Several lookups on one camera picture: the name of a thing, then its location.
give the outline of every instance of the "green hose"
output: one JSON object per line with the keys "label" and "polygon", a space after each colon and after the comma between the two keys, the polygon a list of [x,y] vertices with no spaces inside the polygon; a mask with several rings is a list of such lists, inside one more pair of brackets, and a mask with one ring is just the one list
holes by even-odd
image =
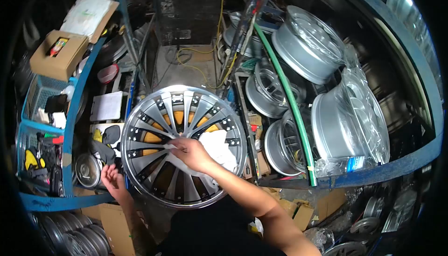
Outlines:
{"label": "green hose", "polygon": [[255,23],[254,28],[260,37],[261,43],[263,43],[264,48],[266,49],[269,57],[271,58],[272,64],[277,71],[277,75],[279,76],[280,82],[283,85],[283,89],[286,93],[286,98],[291,106],[291,111],[293,113],[294,120],[297,124],[297,129],[299,130],[300,140],[302,141],[302,146],[305,153],[306,164],[308,166],[308,175],[310,176],[311,186],[317,186],[317,179],[314,174],[314,159],[311,154],[310,143],[308,142],[308,136],[306,135],[305,125],[303,124],[302,117],[300,116],[299,108],[297,106],[297,102],[294,98],[293,92],[291,91],[291,87],[289,86],[288,79],[286,78],[283,69],[280,66],[280,63],[272,50],[271,45],[264,36],[264,33],[261,31],[260,26]]}

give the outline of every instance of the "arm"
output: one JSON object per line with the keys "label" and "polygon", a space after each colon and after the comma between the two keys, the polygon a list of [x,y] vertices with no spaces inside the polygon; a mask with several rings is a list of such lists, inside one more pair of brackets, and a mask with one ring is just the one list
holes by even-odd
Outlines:
{"label": "arm", "polygon": [[177,138],[171,152],[189,168],[213,177],[244,209],[261,220],[264,239],[288,256],[320,255],[319,250],[294,225],[291,217],[268,193],[232,174],[215,162],[199,141]]}
{"label": "arm", "polygon": [[105,165],[101,170],[101,181],[123,209],[136,255],[146,255],[156,245],[148,229],[137,215],[134,199],[128,190],[126,190],[125,178],[118,173],[115,164],[112,164],[110,166]]}

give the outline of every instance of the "yellow electric cable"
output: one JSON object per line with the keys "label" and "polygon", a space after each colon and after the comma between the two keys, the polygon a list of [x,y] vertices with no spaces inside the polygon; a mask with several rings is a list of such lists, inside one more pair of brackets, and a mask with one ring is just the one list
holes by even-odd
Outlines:
{"label": "yellow electric cable", "polygon": [[[219,18],[219,20],[218,20],[218,29],[216,30],[216,42],[218,41],[218,37],[219,37],[219,35],[220,35],[220,27],[221,27],[221,20],[222,20],[222,16],[223,16],[223,8],[224,8],[224,0],[221,0],[220,18]],[[237,59],[237,53],[235,53],[235,55],[234,55],[234,57],[233,57],[233,60],[232,60],[232,63],[230,64],[230,67],[229,67],[229,69],[227,70],[227,73],[226,73],[226,75],[224,76],[224,78],[223,78],[221,84],[219,84],[217,87],[212,87],[212,86],[210,86],[210,84],[208,83],[208,80],[207,80],[207,76],[204,74],[204,72],[203,72],[201,69],[197,68],[196,66],[186,65],[185,63],[183,63],[183,62],[179,59],[179,53],[180,53],[181,51],[183,51],[183,50],[191,50],[191,51],[195,51],[195,52],[198,52],[198,53],[201,53],[201,54],[209,54],[209,53],[211,53],[211,52],[213,52],[213,51],[215,50],[216,45],[217,45],[217,43],[215,44],[215,46],[213,46],[213,48],[212,48],[210,51],[198,51],[198,50],[195,50],[195,49],[192,49],[192,48],[182,48],[182,49],[179,49],[179,51],[177,51],[177,55],[176,55],[177,61],[178,61],[180,64],[182,64],[183,66],[186,66],[186,67],[190,67],[190,68],[194,68],[194,69],[196,69],[196,70],[199,70],[199,72],[201,72],[202,75],[204,76],[205,82],[206,82],[206,84],[208,85],[208,87],[209,87],[210,89],[214,89],[214,90],[217,89],[217,88],[219,88],[220,86],[222,86],[222,85],[224,84],[224,81],[226,80],[226,78],[229,76],[230,72],[232,71],[233,64],[235,63],[235,59]]]}

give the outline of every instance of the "black cloth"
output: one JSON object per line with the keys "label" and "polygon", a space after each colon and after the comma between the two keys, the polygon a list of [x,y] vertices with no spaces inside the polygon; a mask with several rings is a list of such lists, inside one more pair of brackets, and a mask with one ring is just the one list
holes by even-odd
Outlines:
{"label": "black cloth", "polygon": [[248,230],[253,221],[230,196],[205,208],[179,211],[171,219],[168,236],[152,255],[284,256]]}

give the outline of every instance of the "person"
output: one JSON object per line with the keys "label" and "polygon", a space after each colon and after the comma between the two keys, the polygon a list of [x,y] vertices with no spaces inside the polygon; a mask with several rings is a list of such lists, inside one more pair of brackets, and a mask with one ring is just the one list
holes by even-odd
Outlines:
{"label": "person", "polygon": [[[214,178],[230,197],[205,208],[178,211],[168,236],[156,246],[137,215],[123,175],[115,165],[105,165],[101,181],[123,208],[138,255],[320,255],[273,197],[224,169],[199,141],[177,138],[169,143],[177,147],[171,149],[176,157]],[[263,225],[262,239],[248,230],[254,217]]]}

